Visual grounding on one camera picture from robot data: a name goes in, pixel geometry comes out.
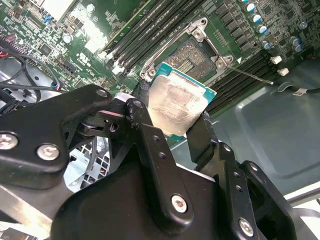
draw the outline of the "hex bolt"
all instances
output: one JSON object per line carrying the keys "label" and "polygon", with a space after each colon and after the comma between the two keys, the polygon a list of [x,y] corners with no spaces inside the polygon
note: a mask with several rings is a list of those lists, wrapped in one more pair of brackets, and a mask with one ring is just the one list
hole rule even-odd
{"label": "hex bolt", "polygon": [[254,236],[254,230],[253,230],[251,224],[247,220],[245,220],[244,218],[239,219],[239,226],[245,235],[247,235],[248,237]]}
{"label": "hex bolt", "polygon": [[171,198],[171,203],[174,209],[179,213],[185,213],[187,211],[186,201],[179,195],[173,195]]}
{"label": "hex bolt", "polygon": [[96,91],[96,93],[97,93],[100,97],[103,97],[103,98],[108,97],[107,92],[104,91],[104,90],[102,90],[102,89],[98,89],[98,90]]}
{"label": "hex bolt", "polygon": [[36,154],[43,160],[52,161],[59,157],[60,152],[56,146],[44,144],[36,150]]}
{"label": "hex bolt", "polygon": [[253,163],[250,163],[250,167],[255,170],[256,172],[258,171],[258,167],[254,165]]}
{"label": "hex bolt", "polygon": [[18,145],[18,138],[10,133],[0,134],[0,150],[10,150]]}

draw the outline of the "electrolytic capacitor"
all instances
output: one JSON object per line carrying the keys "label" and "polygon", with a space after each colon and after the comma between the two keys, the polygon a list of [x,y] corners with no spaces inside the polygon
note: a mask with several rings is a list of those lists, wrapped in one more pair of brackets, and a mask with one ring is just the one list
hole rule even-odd
{"label": "electrolytic capacitor", "polygon": [[269,50],[271,48],[271,44],[268,43],[267,41],[263,41],[262,42],[262,47],[265,49],[265,50]]}
{"label": "electrolytic capacitor", "polygon": [[299,44],[301,44],[301,40],[296,36],[292,36],[290,37],[289,43],[292,44],[293,46],[298,46]]}
{"label": "electrolytic capacitor", "polygon": [[255,5],[253,3],[247,3],[245,6],[244,6],[244,10],[246,12],[253,12],[255,10]]}
{"label": "electrolytic capacitor", "polygon": [[261,22],[261,16],[259,14],[253,14],[250,17],[250,20],[251,20],[251,22],[253,22],[255,24],[260,23]]}
{"label": "electrolytic capacitor", "polygon": [[73,41],[74,37],[72,35],[70,35],[69,33],[65,34],[63,36],[63,41],[66,43],[66,44],[69,44]]}
{"label": "electrolytic capacitor", "polygon": [[13,43],[18,39],[18,36],[16,34],[9,34],[4,37],[4,40],[6,40],[8,43]]}
{"label": "electrolytic capacitor", "polygon": [[256,28],[256,32],[258,34],[265,34],[267,32],[268,28],[264,25],[259,25],[257,28]]}
{"label": "electrolytic capacitor", "polygon": [[297,53],[301,52],[304,49],[304,46],[302,44],[299,44],[297,46],[292,46],[292,50],[296,51]]}

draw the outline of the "ram slot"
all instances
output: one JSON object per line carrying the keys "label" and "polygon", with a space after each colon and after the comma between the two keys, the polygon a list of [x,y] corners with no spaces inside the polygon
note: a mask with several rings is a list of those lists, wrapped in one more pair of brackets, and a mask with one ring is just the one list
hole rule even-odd
{"label": "ram slot", "polygon": [[158,31],[144,44],[145,48],[139,51],[136,51],[130,58],[127,58],[124,62],[124,67],[126,73],[128,73],[134,66],[136,66],[141,59],[146,57],[153,48],[158,46],[162,41],[164,41],[174,30],[176,30],[185,19],[193,13],[202,2],[205,0],[192,0],[190,1],[179,15],[172,17],[168,23],[162,25]]}
{"label": "ram slot", "polygon": [[146,29],[167,9],[172,3],[171,0],[165,0],[158,2],[147,15],[145,15],[138,24],[129,31],[116,45],[111,49],[114,58],[117,59],[124,51],[128,50],[128,47],[132,43],[132,40],[139,38],[146,32]]}
{"label": "ram slot", "polygon": [[172,3],[167,7],[161,16],[156,19],[146,30],[145,33],[139,38],[133,40],[129,45],[129,51],[124,52],[118,61],[126,64],[127,59],[139,51],[143,46],[154,36],[159,29],[163,28],[172,18],[179,16],[181,9],[185,8],[189,4],[190,0],[172,1]]}

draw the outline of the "black cable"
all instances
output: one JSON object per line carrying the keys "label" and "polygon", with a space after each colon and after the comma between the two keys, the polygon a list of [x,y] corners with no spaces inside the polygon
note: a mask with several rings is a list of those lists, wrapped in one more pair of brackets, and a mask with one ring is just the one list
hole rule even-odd
{"label": "black cable", "polygon": [[27,86],[27,85],[18,85],[18,84],[8,84],[0,82],[1,89],[12,89],[12,90],[42,90],[42,91],[51,91],[51,92],[58,92],[58,93],[67,93],[65,90],[56,90],[49,86]]}
{"label": "black cable", "polygon": [[[33,80],[33,78],[30,76],[30,74],[29,74],[29,72],[28,72],[28,70],[27,70],[26,68],[23,70],[23,73],[24,73],[25,78],[28,80],[29,84],[30,84],[31,86],[36,87],[37,84],[35,83],[35,81]],[[35,94],[35,97],[36,97],[35,102],[36,102],[36,103],[40,102],[40,99],[41,99],[41,92],[40,92],[40,90],[34,90],[34,94]]]}

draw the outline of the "screw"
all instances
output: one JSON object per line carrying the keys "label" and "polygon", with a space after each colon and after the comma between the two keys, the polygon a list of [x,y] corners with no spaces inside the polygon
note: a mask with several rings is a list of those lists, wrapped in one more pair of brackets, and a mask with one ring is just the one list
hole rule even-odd
{"label": "screw", "polygon": [[224,145],[224,149],[227,150],[228,152],[231,152],[231,148],[228,145]]}
{"label": "screw", "polygon": [[250,167],[255,170],[258,171],[258,167],[256,165],[254,165],[253,163],[250,163]]}
{"label": "screw", "polygon": [[195,31],[195,32],[194,32],[194,37],[195,37],[196,39],[199,39],[199,38],[200,38],[200,32]]}
{"label": "screw", "polygon": [[216,66],[217,66],[217,68],[220,69],[220,68],[222,68],[224,66],[224,63],[219,60],[219,61],[216,62]]}
{"label": "screw", "polygon": [[9,133],[0,135],[0,150],[10,150],[18,145],[18,139]]}
{"label": "screw", "polygon": [[134,100],[133,104],[136,105],[138,108],[143,108],[144,106],[142,105],[142,103],[140,101]]}
{"label": "screw", "polygon": [[179,213],[185,213],[187,211],[186,201],[179,195],[173,195],[171,198],[172,206]]}
{"label": "screw", "polygon": [[96,93],[100,96],[100,97],[103,97],[103,98],[106,98],[108,97],[108,93],[102,89],[99,89],[96,91]]}
{"label": "screw", "polygon": [[244,218],[240,218],[239,219],[239,226],[240,226],[240,228],[242,229],[242,231],[244,232],[245,235],[247,235],[248,237],[253,237],[254,236],[254,230],[253,230],[252,226]]}
{"label": "screw", "polygon": [[148,72],[149,76],[150,77],[154,77],[156,75],[156,71],[154,69],[151,69],[149,72]]}
{"label": "screw", "polygon": [[52,161],[59,157],[60,152],[54,145],[44,144],[36,150],[36,154],[43,160]]}

